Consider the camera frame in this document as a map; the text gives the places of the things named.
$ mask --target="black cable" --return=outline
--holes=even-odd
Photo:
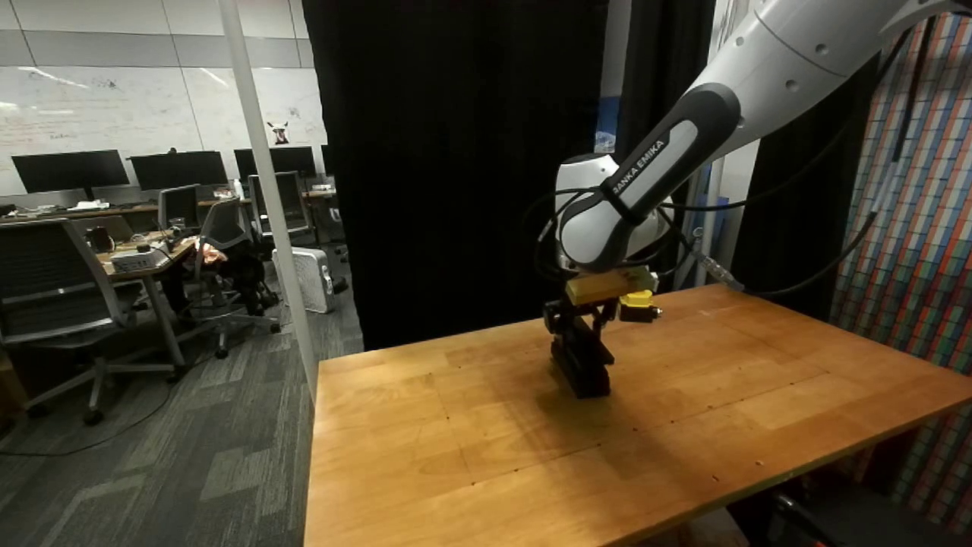
[[[898,53],[905,48],[909,36],[911,36],[911,27],[905,27],[905,35],[892,43],[892,48],[889,48],[889,56],[886,56],[885,68],[878,69],[878,83],[886,75],[886,69],[892,68],[892,60],[895,60],[895,59],[898,59]]]
[[[718,210],[742,210],[742,207],[749,207],[755,201],[764,201],[764,199],[775,199],[781,195],[785,190],[795,184],[812,166],[817,166],[837,144],[840,136],[850,131],[850,122],[840,124],[822,150],[817,150],[817,154],[812,161],[805,161],[795,172],[791,172],[785,182],[747,199],[747,201],[732,201],[732,205],[718,205],[718,207],[687,207],[687,205],[661,205],[668,210],[687,210],[687,214],[718,214]]]
[[[548,226],[543,226],[543,231],[542,231],[542,236],[538,236],[538,243],[536,243],[536,272],[538,272],[538,278],[542,280],[550,280],[550,283],[561,283],[561,280],[568,280],[568,273],[556,264],[556,257],[550,262],[550,264],[543,264],[548,257],[543,257],[543,241],[556,231],[552,226],[556,226],[556,219],[578,201],[578,199],[582,199],[582,195],[593,195],[594,190],[558,190],[558,192],[548,192],[548,195],[542,195],[538,201],[531,201],[529,207],[526,207],[526,214],[523,214],[523,219],[529,219],[542,205],[548,205],[550,199],[556,199],[556,195],[572,195],[561,207],[556,207],[552,210],[552,215],[548,219]]]
[[[889,161],[898,161],[898,157],[901,157],[901,150],[905,150],[905,136],[909,136],[909,124],[911,124],[911,114],[913,114],[916,83],[919,83],[924,60],[927,60],[929,43],[933,43],[933,27],[934,27],[934,19],[929,19],[929,21],[924,25],[924,36],[919,36],[919,48],[916,48],[916,63],[913,63],[913,69],[911,69],[911,85],[909,85],[909,99],[905,99],[905,118],[901,118],[901,127],[898,127],[898,133],[895,133],[895,146],[892,146],[892,157],[889,157]],[[828,264],[822,264],[817,273],[805,278],[801,283],[785,287],[785,289],[749,291],[749,295],[777,297],[777,295],[791,295],[791,291],[801,291],[801,289],[814,287],[817,280],[822,280],[832,266],[837,266],[837,264],[863,243],[863,236],[872,231],[875,219],[878,219],[878,210],[869,214],[869,219],[858,226],[858,231],[853,234],[853,241],[850,241]]]
[[[666,254],[677,243],[674,234],[677,231],[668,227],[655,243],[647,245],[649,254],[640,254],[640,253],[647,253],[647,248],[640,248],[628,262],[624,262],[620,266],[643,266],[643,264],[655,262],[658,254]]]
[[[875,219],[878,219],[878,214],[869,214],[869,219],[853,234],[853,241],[840,248],[840,254],[826,262],[817,273],[805,278],[801,283],[792,283],[792,287],[785,287],[785,289],[772,289],[772,291],[747,291],[747,295],[777,297],[777,295],[791,295],[791,291],[801,291],[801,289],[814,287],[819,278],[826,278],[832,266],[837,266],[863,243],[863,236],[872,231]]]
[[[572,253],[564,253],[564,245],[561,245],[561,226],[556,227],[556,245],[558,245],[558,253],[561,254],[568,254],[572,257]],[[654,262],[654,257],[658,257],[666,253],[666,245],[658,245],[655,253],[649,253],[647,257],[637,257],[637,262],[620,262],[620,264],[614,264],[614,266],[640,266],[640,264],[647,264],[647,262]]]
[[[674,241],[679,241],[679,245],[687,248],[674,266],[658,272],[658,278],[674,278],[690,262],[695,236],[687,236],[666,210],[658,210],[658,215],[668,222],[668,234],[674,234]]]
[[[78,454],[96,451],[96,447],[113,445],[121,434],[147,425],[151,417],[157,417],[172,402],[172,392],[176,392],[176,387],[169,387],[168,394],[148,412],[131,419],[126,425],[121,425],[117,431],[113,431],[113,434],[106,434],[101,440],[90,440],[90,445],[83,445],[83,447],[71,447],[71,451],[52,451],[52,454],[42,454],[42,451],[0,451],[0,459],[66,459],[66,455],[78,455]]]

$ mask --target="table leg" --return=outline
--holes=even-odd
[[[168,319],[168,307],[163,307],[163,300],[162,300],[162,295],[157,295],[157,289],[155,289],[155,280],[147,278],[142,287],[147,287],[147,291],[148,291],[148,307],[151,307],[151,314],[155,314],[155,319],[157,319],[157,328],[162,328],[162,337],[163,337],[163,346],[168,346],[172,366],[176,366],[176,369],[188,369],[188,362],[185,362],[185,355],[182,355],[182,346],[179,346],[179,337],[176,337],[176,331],[172,331],[172,322]]]

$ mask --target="person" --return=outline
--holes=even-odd
[[[240,243],[225,253],[202,243],[202,248],[193,245],[193,253],[185,254],[182,266],[168,266],[162,273],[162,291],[176,316],[176,328],[188,331],[197,325],[185,297],[185,278],[191,278],[197,262],[202,266],[217,266],[220,278],[230,280],[250,316],[265,316],[265,311],[278,300],[265,280],[265,262],[255,254],[250,243]]]

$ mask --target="computer monitor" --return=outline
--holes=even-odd
[[[255,172],[251,150],[236,150],[235,154],[236,154],[240,179],[251,175]],[[270,163],[274,170],[297,170],[297,175],[304,179],[316,175],[311,146],[270,150]]]
[[[225,184],[225,163],[220,151],[169,151],[131,157],[140,190],[176,190],[176,184]]]
[[[84,190],[87,201],[94,201],[94,184],[126,184],[117,150],[11,154],[11,163],[29,195]]]
[[[157,227],[176,227],[179,222],[182,234],[199,231],[197,184],[162,190],[155,205],[157,205]]]

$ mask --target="office chair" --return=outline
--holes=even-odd
[[[329,253],[329,272],[334,289],[347,289],[347,234],[340,222],[336,195],[307,201],[311,222],[320,234],[320,245]]]
[[[855,485],[828,482],[801,498],[775,493],[775,547],[960,547],[968,538],[945,535],[916,513]]]
[[[78,234],[84,234],[87,245],[94,248],[87,231],[90,227],[106,227],[109,243],[126,243],[134,236],[131,226],[125,222],[121,214],[78,214],[78,215],[66,215],[72,227],[78,227]],[[142,283],[131,280],[131,283],[113,283],[121,300],[134,300],[142,295]]]
[[[199,227],[199,199],[193,184],[176,184],[157,192],[157,227],[172,227],[179,234],[197,234]]]
[[[251,227],[247,222],[247,210],[236,199],[217,201],[202,219],[199,243],[230,253],[236,245],[251,245]],[[242,307],[242,295],[220,273],[220,266],[202,264],[202,253],[197,253],[193,283],[188,289],[191,316],[217,328],[217,355],[229,355],[229,335],[235,325],[260,325],[270,335],[278,325],[267,316],[250,316]]]
[[[283,205],[283,219],[285,219],[285,231],[296,243],[313,243],[320,245],[316,227],[307,215],[307,205],[304,205],[304,179],[297,170],[275,170],[275,190],[278,190],[278,205]],[[251,226],[260,236],[270,236],[270,222],[267,222],[267,201],[260,192],[259,175],[247,175],[247,199],[251,207]]]
[[[0,346],[84,353],[94,366],[28,402],[28,411],[90,383],[84,422],[102,419],[102,383],[114,374],[169,374],[176,366],[134,366],[147,349],[109,358],[131,335],[134,314],[114,295],[102,264],[66,219],[0,226]]]

